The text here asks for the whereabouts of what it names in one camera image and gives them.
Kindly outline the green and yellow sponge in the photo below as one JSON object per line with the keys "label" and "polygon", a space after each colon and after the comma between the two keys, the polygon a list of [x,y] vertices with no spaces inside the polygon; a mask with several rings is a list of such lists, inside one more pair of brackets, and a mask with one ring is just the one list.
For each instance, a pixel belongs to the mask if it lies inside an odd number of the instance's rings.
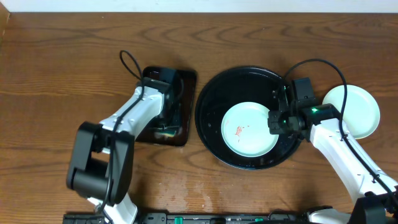
{"label": "green and yellow sponge", "polygon": [[173,138],[176,135],[174,130],[158,130],[154,133],[157,138]]}

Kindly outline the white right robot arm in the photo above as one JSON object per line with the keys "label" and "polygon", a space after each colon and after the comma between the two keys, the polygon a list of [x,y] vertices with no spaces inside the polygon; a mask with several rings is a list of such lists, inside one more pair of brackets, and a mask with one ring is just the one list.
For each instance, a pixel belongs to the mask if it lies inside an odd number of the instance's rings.
{"label": "white right robot arm", "polygon": [[278,109],[269,112],[271,134],[306,139],[331,164],[346,187],[354,209],[350,214],[334,208],[307,213],[310,223],[397,223],[397,181],[386,175],[351,135],[343,112],[332,104],[318,105],[308,96],[288,100],[277,97]]}

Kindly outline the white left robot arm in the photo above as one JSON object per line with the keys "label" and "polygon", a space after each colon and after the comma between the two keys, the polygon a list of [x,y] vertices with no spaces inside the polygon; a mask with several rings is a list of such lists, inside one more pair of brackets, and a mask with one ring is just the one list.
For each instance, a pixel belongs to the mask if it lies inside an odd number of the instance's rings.
{"label": "white left robot arm", "polygon": [[137,207],[128,196],[134,143],[144,128],[174,103],[171,84],[140,82],[120,109],[98,124],[78,128],[67,187],[96,207],[111,223],[134,223]]}

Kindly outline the green plate with big stain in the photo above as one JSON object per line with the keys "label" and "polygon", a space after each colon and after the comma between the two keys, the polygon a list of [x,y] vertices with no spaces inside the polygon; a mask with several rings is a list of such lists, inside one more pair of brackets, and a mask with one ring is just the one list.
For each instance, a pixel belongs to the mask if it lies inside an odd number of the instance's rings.
{"label": "green plate with big stain", "polygon": [[268,118],[269,109],[259,103],[243,102],[232,106],[221,122],[223,141],[243,157],[267,154],[279,138],[270,133]]}

